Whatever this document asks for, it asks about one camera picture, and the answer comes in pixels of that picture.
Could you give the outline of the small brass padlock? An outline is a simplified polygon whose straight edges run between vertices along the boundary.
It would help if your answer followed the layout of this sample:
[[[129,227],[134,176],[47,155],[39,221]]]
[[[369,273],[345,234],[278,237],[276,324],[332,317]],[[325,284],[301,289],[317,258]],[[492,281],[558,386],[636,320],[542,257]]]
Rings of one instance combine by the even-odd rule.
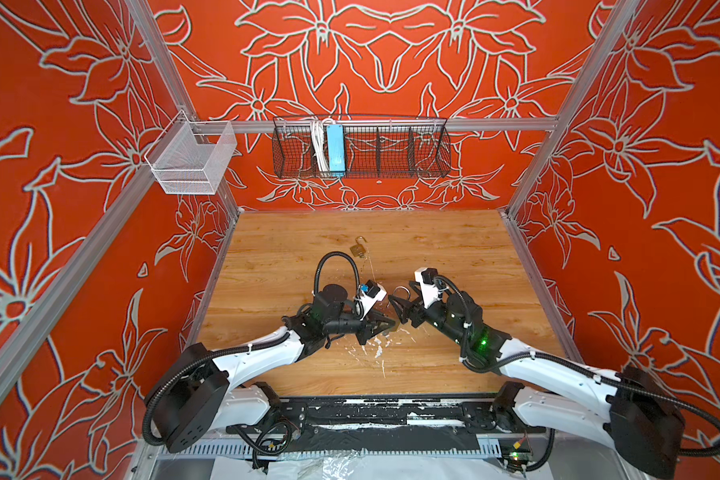
[[[355,238],[355,244],[350,247],[351,254],[356,258],[365,259],[369,253],[367,240],[363,236]]]

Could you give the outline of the long-shackle brass padlock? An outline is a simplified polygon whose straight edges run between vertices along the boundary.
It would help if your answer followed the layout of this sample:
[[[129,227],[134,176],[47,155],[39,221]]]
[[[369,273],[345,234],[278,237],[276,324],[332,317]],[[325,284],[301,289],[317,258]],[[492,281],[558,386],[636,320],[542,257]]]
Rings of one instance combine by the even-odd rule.
[[[404,295],[397,295],[397,291],[402,290]],[[388,293],[386,296],[388,308],[394,313],[396,319],[394,320],[393,331],[399,329],[402,325],[408,322],[407,309],[411,304],[410,291],[407,287],[398,286],[392,293]]]

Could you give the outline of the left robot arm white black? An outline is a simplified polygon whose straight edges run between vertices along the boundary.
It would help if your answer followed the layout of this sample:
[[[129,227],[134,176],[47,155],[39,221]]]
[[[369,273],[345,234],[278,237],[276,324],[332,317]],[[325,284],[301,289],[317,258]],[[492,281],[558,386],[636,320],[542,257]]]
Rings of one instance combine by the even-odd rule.
[[[285,316],[272,333],[247,343],[210,350],[186,347],[147,394],[143,440],[179,453],[212,430],[273,424],[278,398],[259,376],[296,364],[334,341],[353,336],[361,345],[390,329],[394,320],[376,308],[387,295],[374,280],[352,270],[352,293],[313,278],[313,298]]]

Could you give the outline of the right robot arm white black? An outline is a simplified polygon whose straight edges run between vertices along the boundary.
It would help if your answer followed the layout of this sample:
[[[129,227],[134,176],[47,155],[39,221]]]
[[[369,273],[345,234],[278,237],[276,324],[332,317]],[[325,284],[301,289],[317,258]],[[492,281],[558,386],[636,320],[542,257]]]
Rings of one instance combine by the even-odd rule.
[[[492,403],[499,428],[576,435],[657,479],[673,478],[681,457],[720,455],[720,419],[664,394],[646,372],[576,363],[492,328],[468,293],[433,268],[415,271],[409,285],[414,299],[389,298],[400,322],[427,323],[453,340],[471,372],[508,377]]]

